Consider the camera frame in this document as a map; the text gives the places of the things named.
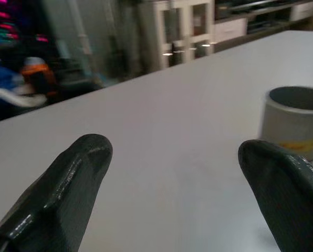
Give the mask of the white low shelf unit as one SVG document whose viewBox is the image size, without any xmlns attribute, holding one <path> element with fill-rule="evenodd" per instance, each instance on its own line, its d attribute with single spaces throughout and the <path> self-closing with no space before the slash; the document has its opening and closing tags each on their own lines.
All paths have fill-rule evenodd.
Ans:
<svg viewBox="0 0 313 252">
<path fill-rule="evenodd" d="M 230 6 L 216 4 L 215 44 L 270 29 L 290 27 L 313 17 L 313 0 L 256 0 Z"/>
</svg>

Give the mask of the blue and white bag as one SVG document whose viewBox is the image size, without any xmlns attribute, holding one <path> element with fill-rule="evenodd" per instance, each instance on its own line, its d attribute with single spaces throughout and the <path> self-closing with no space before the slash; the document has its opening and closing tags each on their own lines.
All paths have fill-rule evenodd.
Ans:
<svg viewBox="0 0 313 252">
<path fill-rule="evenodd" d="M 43 94 L 20 94 L 17 88 L 24 83 L 23 77 L 2 65 L 0 60 L 0 102 L 21 107 L 34 108 L 43 105 L 47 98 Z"/>
</svg>

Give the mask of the orange and black bottle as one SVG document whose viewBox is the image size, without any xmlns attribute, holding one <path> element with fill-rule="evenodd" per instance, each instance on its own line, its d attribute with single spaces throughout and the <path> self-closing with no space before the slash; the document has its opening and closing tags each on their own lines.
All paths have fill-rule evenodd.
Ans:
<svg viewBox="0 0 313 252">
<path fill-rule="evenodd" d="M 20 73 L 36 93 L 47 97 L 58 93 L 55 75 L 42 58 L 27 57 Z"/>
</svg>

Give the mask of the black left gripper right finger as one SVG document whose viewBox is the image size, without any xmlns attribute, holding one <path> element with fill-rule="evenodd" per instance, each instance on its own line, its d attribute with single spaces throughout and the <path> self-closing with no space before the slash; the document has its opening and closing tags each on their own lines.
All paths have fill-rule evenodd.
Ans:
<svg viewBox="0 0 313 252">
<path fill-rule="evenodd" d="M 247 140 L 238 162 L 281 252 L 313 252 L 313 166 L 263 140 Z"/>
</svg>

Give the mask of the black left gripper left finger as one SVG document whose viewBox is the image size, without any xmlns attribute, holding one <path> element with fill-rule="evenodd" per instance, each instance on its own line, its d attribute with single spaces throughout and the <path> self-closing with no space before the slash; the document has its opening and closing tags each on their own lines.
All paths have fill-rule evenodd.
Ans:
<svg viewBox="0 0 313 252">
<path fill-rule="evenodd" d="M 0 221 L 0 252 L 78 252 L 112 154 L 99 134 L 60 153 Z"/>
</svg>

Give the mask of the white glass-door cabinet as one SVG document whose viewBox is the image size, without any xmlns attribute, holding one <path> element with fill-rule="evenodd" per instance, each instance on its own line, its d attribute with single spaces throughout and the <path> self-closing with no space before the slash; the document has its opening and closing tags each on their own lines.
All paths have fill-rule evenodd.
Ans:
<svg viewBox="0 0 313 252">
<path fill-rule="evenodd" d="M 187 63 L 214 52 L 215 0 L 152 0 L 158 68 Z"/>
</svg>

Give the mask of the grey mug with yellow print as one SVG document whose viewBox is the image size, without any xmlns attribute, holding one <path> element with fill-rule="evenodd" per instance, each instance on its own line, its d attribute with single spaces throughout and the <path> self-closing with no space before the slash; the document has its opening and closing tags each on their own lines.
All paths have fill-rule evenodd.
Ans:
<svg viewBox="0 0 313 252">
<path fill-rule="evenodd" d="M 265 97 L 259 138 L 313 161 L 313 88 L 285 86 Z"/>
</svg>

